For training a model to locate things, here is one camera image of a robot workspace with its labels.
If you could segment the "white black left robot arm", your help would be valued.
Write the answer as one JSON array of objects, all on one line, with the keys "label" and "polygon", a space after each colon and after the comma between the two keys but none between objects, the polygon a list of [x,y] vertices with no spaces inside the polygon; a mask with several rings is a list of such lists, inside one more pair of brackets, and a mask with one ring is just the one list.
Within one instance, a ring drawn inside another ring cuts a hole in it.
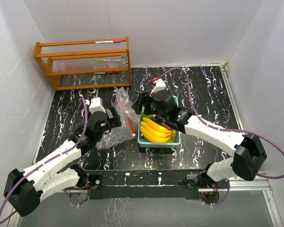
[{"label": "white black left robot arm", "polygon": [[34,165],[19,171],[12,170],[7,177],[5,201],[22,217],[32,213],[45,198],[69,187],[82,189],[88,184],[87,172],[78,165],[66,167],[94,149],[104,135],[121,125],[120,116],[112,106],[88,115],[59,148]]}]

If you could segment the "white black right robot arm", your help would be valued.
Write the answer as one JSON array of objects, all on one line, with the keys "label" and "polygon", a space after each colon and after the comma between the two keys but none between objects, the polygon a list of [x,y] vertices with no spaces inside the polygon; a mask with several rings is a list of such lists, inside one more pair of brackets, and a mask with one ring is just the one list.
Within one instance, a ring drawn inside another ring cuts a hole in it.
[{"label": "white black right robot arm", "polygon": [[155,114],[164,119],[171,129],[203,139],[225,151],[230,158],[213,162],[187,184],[214,187],[219,181],[240,177],[253,181],[267,154],[258,136],[251,133],[227,131],[221,126],[201,120],[188,109],[178,106],[166,90],[141,93],[132,105],[136,114]]}]

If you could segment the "yellow banana bunch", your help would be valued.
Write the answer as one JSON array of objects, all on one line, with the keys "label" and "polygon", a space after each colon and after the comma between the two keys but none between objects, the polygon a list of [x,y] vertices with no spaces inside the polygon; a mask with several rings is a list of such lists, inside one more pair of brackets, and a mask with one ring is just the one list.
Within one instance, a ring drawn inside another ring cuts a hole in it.
[{"label": "yellow banana bunch", "polygon": [[177,133],[175,130],[169,130],[149,118],[142,118],[139,129],[144,139],[153,143],[173,142]]}]

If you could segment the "black grape bunch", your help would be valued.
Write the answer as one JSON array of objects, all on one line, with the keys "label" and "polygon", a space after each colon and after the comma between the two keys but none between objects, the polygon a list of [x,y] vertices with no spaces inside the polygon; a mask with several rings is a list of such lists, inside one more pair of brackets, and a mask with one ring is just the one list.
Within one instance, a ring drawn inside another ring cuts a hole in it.
[{"label": "black grape bunch", "polygon": [[152,121],[154,121],[155,123],[157,123],[157,124],[159,124],[159,125],[161,125],[163,127],[166,127],[168,125],[164,119],[161,119],[161,118],[159,118],[157,116],[153,117]]}]

